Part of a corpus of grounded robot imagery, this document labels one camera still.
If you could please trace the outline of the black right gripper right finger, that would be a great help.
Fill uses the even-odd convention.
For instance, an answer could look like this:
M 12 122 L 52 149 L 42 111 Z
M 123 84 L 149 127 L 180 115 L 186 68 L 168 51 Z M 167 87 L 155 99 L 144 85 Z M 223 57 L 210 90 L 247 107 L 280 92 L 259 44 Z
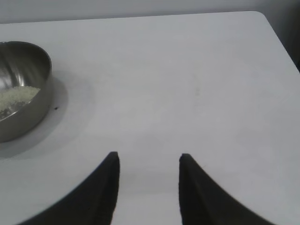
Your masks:
M 184 225 L 271 225 L 225 192 L 192 158 L 179 160 L 179 204 Z

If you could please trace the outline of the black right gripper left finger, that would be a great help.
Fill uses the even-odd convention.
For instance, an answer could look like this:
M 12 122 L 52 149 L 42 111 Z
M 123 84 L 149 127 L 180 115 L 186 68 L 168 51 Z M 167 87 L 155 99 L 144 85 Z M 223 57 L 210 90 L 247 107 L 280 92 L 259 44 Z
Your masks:
M 117 203 L 119 180 L 119 155 L 110 152 L 72 192 L 22 224 L 109 225 Z

